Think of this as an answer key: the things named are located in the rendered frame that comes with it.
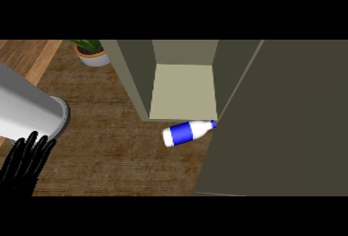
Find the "white and blue water bottle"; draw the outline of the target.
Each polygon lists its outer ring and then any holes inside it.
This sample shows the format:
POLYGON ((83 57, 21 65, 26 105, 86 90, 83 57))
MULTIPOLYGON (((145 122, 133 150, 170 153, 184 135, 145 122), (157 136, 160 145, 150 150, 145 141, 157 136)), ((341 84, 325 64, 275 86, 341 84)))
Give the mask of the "white and blue water bottle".
POLYGON ((163 131, 163 138, 167 147, 179 146, 206 136, 210 130, 217 128, 217 122, 191 121, 172 125, 163 131))

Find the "olive green open cabinet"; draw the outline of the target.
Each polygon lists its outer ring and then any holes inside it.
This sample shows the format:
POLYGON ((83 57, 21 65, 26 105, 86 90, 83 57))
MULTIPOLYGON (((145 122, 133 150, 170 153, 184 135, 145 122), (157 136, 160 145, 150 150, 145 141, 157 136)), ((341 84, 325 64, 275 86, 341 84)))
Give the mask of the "olive green open cabinet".
POLYGON ((262 40, 105 40, 102 46, 141 118, 217 120, 262 40))

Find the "potted green plant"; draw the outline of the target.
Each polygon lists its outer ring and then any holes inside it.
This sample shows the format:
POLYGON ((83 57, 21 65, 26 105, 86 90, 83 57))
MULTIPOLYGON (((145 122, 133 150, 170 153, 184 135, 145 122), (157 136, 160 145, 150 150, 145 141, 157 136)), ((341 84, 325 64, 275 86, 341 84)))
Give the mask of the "potted green plant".
POLYGON ((86 65, 101 67, 111 63, 99 40, 73 40, 73 43, 79 58, 86 65))

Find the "silver cylindrical appliance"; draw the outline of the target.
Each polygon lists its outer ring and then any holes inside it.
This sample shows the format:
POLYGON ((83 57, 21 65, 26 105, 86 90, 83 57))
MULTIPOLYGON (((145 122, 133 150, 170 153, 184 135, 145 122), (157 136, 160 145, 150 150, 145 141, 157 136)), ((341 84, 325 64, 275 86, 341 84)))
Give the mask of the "silver cylindrical appliance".
POLYGON ((58 139, 70 119, 67 101, 49 96, 0 62, 0 136, 15 142, 38 131, 39 136, 58 139))

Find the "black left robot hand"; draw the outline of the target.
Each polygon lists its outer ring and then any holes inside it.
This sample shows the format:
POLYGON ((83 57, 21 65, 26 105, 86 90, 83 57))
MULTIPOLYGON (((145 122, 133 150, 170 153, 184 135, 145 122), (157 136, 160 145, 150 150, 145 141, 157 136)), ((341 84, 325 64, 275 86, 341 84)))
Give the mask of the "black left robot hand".
POLYGON ((48 140, 48 136, 39 138, 38 131, 32 132, 29 138, 18 139, 0 169, 0 197, 33 196, 55 146, 57 140, 48 140))

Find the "dark grey cabinet door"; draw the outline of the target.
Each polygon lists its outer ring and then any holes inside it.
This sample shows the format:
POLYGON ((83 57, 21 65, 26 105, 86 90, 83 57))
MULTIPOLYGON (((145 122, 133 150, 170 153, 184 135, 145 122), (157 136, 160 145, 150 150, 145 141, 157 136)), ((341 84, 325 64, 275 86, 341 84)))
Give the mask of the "dark grey cabinet door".
POLYGON ((266 41, 195 195, 348 195, 348 41, 266 41))

